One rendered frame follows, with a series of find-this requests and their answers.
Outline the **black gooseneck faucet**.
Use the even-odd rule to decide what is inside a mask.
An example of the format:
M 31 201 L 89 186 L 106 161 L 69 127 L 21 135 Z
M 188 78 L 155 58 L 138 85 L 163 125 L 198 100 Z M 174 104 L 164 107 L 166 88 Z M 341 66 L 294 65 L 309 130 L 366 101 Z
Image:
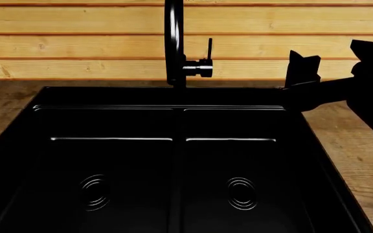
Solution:
M 187 77 L 200 75 L 212 77 L 212 38 L 209 38 L 207 57 L 202 60 L 187 60 L 184 54 L 183 0 L 164 2 L 164 51 L 168 85 L 178 89 L 187 86 Z

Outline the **round black sink drain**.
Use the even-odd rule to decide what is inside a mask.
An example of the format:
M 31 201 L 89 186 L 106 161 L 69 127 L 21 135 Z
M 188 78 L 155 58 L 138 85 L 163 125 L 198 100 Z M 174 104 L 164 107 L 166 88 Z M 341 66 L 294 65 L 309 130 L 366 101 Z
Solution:
M 95 174 L 80 182 L 80 201 L 85 211 L 97 211 L 109 201 L 111 184 L 104 174 Z
M 256 188 L 253 182 L 242 177 L 227 181 L 228 202 L 235 209 L 249 211 L 257 205 Z

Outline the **black double basin sink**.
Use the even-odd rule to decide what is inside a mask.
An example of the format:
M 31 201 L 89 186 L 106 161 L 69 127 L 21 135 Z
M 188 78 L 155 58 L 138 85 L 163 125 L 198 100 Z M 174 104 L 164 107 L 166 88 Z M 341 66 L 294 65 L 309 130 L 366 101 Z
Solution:
M 85 211 L 80 182 L 109 203 Z M 235 209 L 227 181 L 257 205 Z M 0 233 L 373 233 L 280 89 L 46 87 L 0 135 Z

